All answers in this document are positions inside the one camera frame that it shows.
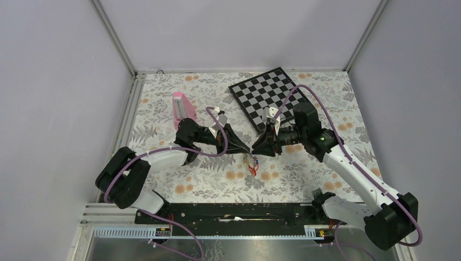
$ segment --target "black and white checkered board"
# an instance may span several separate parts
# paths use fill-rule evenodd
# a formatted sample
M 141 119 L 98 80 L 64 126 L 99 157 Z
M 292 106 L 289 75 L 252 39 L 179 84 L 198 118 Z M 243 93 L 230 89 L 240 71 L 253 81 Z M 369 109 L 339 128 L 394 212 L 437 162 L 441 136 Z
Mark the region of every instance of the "black and white checkered board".
M 296 86 L 282 68 L 276 68 L 229 87 L 232 95 L 250 120 L 258 134 L 264 131 L 263 111 L 266 107 L 279 108 L 290 90 Z M 293 119 L 291 109 L 306 102 L 305 95 L 296 90 L 280 115 L 281 123 Z

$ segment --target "robotic arm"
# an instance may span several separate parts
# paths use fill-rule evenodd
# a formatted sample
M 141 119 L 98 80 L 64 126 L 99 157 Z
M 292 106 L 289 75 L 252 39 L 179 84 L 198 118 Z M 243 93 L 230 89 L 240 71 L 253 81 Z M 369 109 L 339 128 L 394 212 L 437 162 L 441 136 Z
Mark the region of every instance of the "robotic arm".
M 276 154 L 282 154 L 283 146 L 300 143 L 310 155 L 337 172 L 366 204 L 364 206 L 352 203 L 327 192 L 318 195 L 313 201 L 313 206 L 317 207 L 317 215 L 325 215 L 360 228 L 383 250 L 388 250 L 415 230 L 409 217 L 387 194 L 397 198 L 414 219 L 418 216 L 417 199 L 411 193 L 399 194 L 368 170 L 347 146 L 343 145 L 342 139 L 338 140 L 332 130 L 321 127 L 317 110 L 310 102 L 294 106 L 295 125 L 287 128 L 278 128 L 279 120 L 273 118 L 276 111 L 275 108 L 266 108 L 266 129 L 253 144 L 252 153 L 275 157 Z M 352 157 L 352 161 L 345 155 L 340 143 Z M 386 193 L 381 192 L 360 173 L 352 162 L 365 170 Z
M 179 118 L 178 129 L 176 140 L 171 146 L 158 149 L 151 155 L 149 163 L 140 159 L 149 155 L 149 152 L 136 156 L 128 147 L 123 147 L 97 177 L 96 186 L 119 208 L 131 206 L 157 213 L 164 200 L 154 191 L 143 188 L 149 170 L 152 168 L 158 171 L 191 163 L 200 151 L 195 142 L 216 146 L 217 152 L 223 153 L 226 139 L 227 149 L 224 153 L 250 152 L 227 123 L 223 111 L 216 110 L 219 119 L 214 119 L 215 124 L 210 127 L 199 126 L 185 109 L 179 108 L 177 111 L 179 113 L 175 113 L 175 117 Z M 275 157 L 282 154 L 283 146 L 302 144 L 310 155 L 337 172 L 366 204 L 345 201 L 331 192 L 319 193 L 312 201 L 314 215 L 318 219 L 337 219 L 356 226 L 365 231 L 371 241 L 383 250 L 390 249 L 415 231 L 418 218 L 417 199 L 411 193 L 399 194 L 368 170 L 334 131 L 322 128 L 317 110 L 310 102 L 294 106 L 295 124 L 287 128 L 280 128 L 276 112 L 276 108 L 265 109 L 266 128 L 253 144 L 252 154 Z
M 109 199 L 121 209 L 135 207 L 150 213 L 157 213 L 163 206 L 164 200 L 154 191 L 143 188 L 149 171 L 188 165 L 198 156 L 196 152 L 175 150 L 175 147 L 201 151 L 199 147 L 194 145 L 195 142 L 198 142 L 216 146 L 219 153 L 225 148 L 223 135 L 226 135 L 228 143 L 226 154 L 249 153 L 250 148 L 235 135 L 230 124 L 227 123 L 224 111 L 219 111 L 218 121 L 222 125 L 224 134 L 218 132 L 219 128 L 216 124 L 211 127 L 202 127 L 191 118 L 180 120 L 174 143 L 152 154 L 150 163 L 138 159 L 131 164 L 125 171 L 126 173 L 124 172 L 110 189 Z M 106 193 L 115 176 L 135 157 L 135 152 L 130 148 L 123 147 L 119 149 L 97 177 L 96 187 Z

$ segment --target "floral pattern surface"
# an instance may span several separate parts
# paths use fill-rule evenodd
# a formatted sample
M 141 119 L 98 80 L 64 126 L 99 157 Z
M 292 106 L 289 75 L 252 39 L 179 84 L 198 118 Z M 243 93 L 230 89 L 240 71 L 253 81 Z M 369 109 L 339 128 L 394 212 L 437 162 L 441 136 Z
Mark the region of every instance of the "floral pattern surface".
M 197 122 L 202 126 L 212 123 L 205 107 L 220 107 L 238 137 L 251 147 L 257 140 L 257 133 L 228 87 L 257 74 L 148 74 L 129 147 L 144 153 L 174 142 L 172 95 L 176 91 L 183 92 L 194 105 Z M 305 84 L 316 92 L 354 155 L 381 177 L 347 73 L 289 72 L 288 75 L 296 84 Z M 319 109 L 323 126 L 329 128 L 320 105 L 308 91 L 302 91 Z M 212 146 L 198 145 L 205 152 L 216 152 Z M 244 165 L 241 154 L 219 158 L 198 156 L 187 166 L 149 173 L 144 186 L 170 202 L 309 202 L 313 199 L 312 191 L 318 188 L 349 201 L 362 201 L 337 173 L 307 154 L 302 145 L 285 146 L 281 156 L 259 156 L 258 159 L 256 177 Z

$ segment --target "gray wall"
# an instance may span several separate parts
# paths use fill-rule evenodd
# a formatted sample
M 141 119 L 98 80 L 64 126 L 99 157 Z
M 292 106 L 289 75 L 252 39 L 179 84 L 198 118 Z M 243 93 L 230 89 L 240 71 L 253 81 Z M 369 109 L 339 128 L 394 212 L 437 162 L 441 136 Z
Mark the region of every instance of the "gray wall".
M 418 261 L 461 257 L 461 2 L 390 1 L 350 77 L 383 177 L 419 200 Z
M 139 70 L 343 68 L 379 0 L 101 0 Z
M 90 1 L 0 2 L 0 260 L 65 260 L 130 76 Z

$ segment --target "cable tie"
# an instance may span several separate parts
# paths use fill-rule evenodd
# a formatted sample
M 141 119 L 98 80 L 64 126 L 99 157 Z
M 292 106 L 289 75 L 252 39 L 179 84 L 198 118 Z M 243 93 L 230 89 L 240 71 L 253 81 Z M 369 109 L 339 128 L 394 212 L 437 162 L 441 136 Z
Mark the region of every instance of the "cable tie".
M 149 155 L 149 151 L 146 151 L 146 157 L 150 156 Z M 149 160 L 147 162 L 149 162 L 149 165 L 152 166 L 152 162 L 154 161 L 154 157 L 150 157 Z

